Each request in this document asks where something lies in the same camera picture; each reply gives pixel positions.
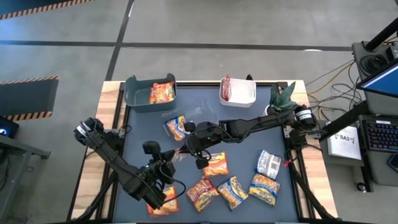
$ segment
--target snack bag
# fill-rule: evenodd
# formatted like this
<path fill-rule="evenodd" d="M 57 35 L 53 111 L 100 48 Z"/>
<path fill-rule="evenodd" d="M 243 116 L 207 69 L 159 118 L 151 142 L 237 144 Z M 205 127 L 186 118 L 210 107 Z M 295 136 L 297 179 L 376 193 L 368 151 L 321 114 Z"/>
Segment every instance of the snack bag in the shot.
<path fill-rule="evenodd" d="M 275 180 L 280 167 L 281 159 L 279 156 L 269 154 L 267 151 L 261 151 L 257 163 L 257 172 Z"/>
<path fill-rule="evenodd" d="M 210 180 L 205 179 L 189 189 L 187 195 L 198 212 L 201 212 L 219 193 Z"/>
<path fill-rule="evenodd" d="M 174 82 L 164 84 L 154 83 L 154 93 L 156 97 L 156 103 L 166 103 L 174 100 Z"/>
<path fill-rule="evenodd" d="M 228 166 L 226 164 L 225 152 L 214 153 L 209 160 L 209 166 L 203 169 L 204 177 L 213 177 L 216 175 L 229 174 Z"/>
<path fill-rule="evenodd" d="M 174 135 L 174 139 L 176 141 L 184 140 L 189 135 L 189 132 L 185 131 L 184 129 L 184 123 L 185 123 L 184 115 L 180 115 L 166 122 L 167 127 Z"/>
<path fill-rule="evenodd" d="M 154 104 L 154 103 L 156 103 L 155 91 L 153 88 L 151 88 L 149 95 L 149 104 Z"/>
<path fill-rule="evenodd" d="M 256 174 L 251 182 L 249 194 L 275 206 L 279 189 L 280 183 L 261 174 Z"/>
<path fill-rule="evenodd" d="M 243 190 L 237 178 L 231 177 L 218 186 L 218 192 L 225 198 L 229 209 L 236 208 L 249 195 Z"/>
<path fill-rule="evenodd" d="M 174 198 L 176 196 L 174 187 L 172 187 L 172 186 L 164 189 L 163 193 L 166 194 L 165 200 Z M 162 215 L 168 215 L 168 214 L 177 212 L 178 211 L 178 203 L 177 203 L 177 199 L 174 199 L 172 201 L 169 201 L 169 202 L 163 204 L 162 207 L 159 209 L 154 210 L 148 204 L 147 204 L 147 208 L 148 208 L 149 216 L 151 218 L 156 218 L 156 217 L 161 217 Z"/>

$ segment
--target gray plastic bin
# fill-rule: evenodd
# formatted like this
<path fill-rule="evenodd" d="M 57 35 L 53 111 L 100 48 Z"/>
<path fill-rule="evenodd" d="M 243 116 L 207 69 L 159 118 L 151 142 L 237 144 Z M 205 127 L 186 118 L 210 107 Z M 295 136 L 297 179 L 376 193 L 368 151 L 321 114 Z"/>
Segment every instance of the gray plastic bin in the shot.
<path fill-rule="evenodd" d="M 149 104 L 150 88 L 154 85 L 154 83 L 161 84 L 168 82 L 174 82 L 174 100 L 167 103 Z M 168 73 L 166 78 L 139 81 L 133 75 L 126 80 L 124 93 L 124 101 L 126 102 L 126 104 L 138 113 L 171 110 L 175 108 L 175 99 L 177 97 L 175 77 L 173 74 Z"/>

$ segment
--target concrete floor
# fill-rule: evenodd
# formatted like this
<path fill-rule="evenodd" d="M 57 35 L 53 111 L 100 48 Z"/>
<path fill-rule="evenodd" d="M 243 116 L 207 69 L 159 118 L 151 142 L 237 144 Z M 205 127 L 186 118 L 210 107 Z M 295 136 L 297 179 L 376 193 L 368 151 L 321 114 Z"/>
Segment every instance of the concrete floor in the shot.
<path fill-rule="evenodd" d="M 0 40 L 116 42 L 128 0 L 96 0 L 55 11 L 0 21 Z M 395 19 L 393 0 L 136 0 L 124 42 L 344 46 L 369 40 Z M 113 47 L 0 45 L 0 81 L 60 76 L 51 118 L 21 121 L 21 141 L 52 151 L 34 159 L 12 206 L 10 222 L 66 219 L 84 147 L 73 138 L 80 120 L 94 116 Z M 112 80 L 218 80 L 226 74 L 256 80 L 316 77 L 351 60 L 351 52 L 122 48 Z M 358 73 L 352 69 L 352 77 Z M 329 75 L 307 87 L 321 87 Z M 333 83 L 347 83 L 347 72 Z M 335 95 L 329 86 L 320 98 Z M 348 109 L 348 100 L 325 106 Z M 337 118 L 340 112 L 325 112 Z M 396 223 L 398 189 L 375 186 L 362 194 L 351 169 L 326 165 L 339 217 L 357 222 Z"/>

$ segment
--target monitor screen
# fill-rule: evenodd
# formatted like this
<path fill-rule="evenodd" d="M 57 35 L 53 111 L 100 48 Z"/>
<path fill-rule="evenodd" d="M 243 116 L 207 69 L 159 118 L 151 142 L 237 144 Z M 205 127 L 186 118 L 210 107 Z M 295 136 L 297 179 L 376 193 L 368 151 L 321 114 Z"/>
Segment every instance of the monitor screen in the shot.
<path fill-rule="evenodd" d="M 363 80 L 359 89 L 398 97 L 398 63 Z"/>
<path fill-rule="evenodd" d="M 6 118 L 0 116 L 0 135 L 14 138 L 18 128 L 19 124 L 9 121 Z"/>

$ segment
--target white plastic container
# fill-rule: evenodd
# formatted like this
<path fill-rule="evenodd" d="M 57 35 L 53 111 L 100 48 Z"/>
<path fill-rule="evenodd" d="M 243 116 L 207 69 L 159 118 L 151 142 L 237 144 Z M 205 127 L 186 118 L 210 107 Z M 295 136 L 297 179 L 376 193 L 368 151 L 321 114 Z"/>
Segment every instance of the white plastic container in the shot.
<path fill-rule="evenodd" d="M 229 100 L 226 101 L 221 97 L 221 86 L 225 78 L 220 83 L 220 103 L 225 106 L 237 106 L 242 108 L 249 108 L 256 100 L 256 82 L 252 80 L 240 80 L 230 78 L 229 85 L 231 86 L 231 94 Z"/>

